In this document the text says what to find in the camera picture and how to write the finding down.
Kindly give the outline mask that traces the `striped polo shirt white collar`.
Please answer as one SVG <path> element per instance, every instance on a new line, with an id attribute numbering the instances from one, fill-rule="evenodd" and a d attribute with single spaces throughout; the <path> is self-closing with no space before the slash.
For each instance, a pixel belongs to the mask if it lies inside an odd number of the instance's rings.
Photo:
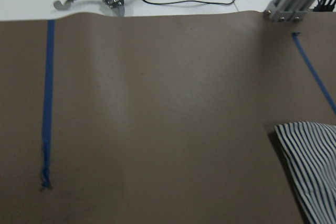
<path id="1" fill-rule="evenodd" d="M 295 192 L 310 223 L 335 223 L 335 125 L 275 126 Z"/>

